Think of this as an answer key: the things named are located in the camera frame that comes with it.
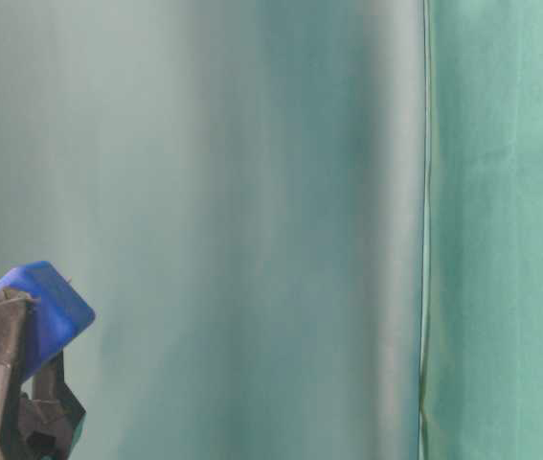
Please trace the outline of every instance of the blue block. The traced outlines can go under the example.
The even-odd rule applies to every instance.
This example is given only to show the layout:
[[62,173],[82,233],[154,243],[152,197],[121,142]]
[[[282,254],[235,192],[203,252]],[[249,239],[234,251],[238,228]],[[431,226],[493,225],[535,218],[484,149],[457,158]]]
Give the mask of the blue block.
[[47,262],[18,266],[0,279],[35,300],[27,323],[24,380],[56,356],[95,319],[94,311]]

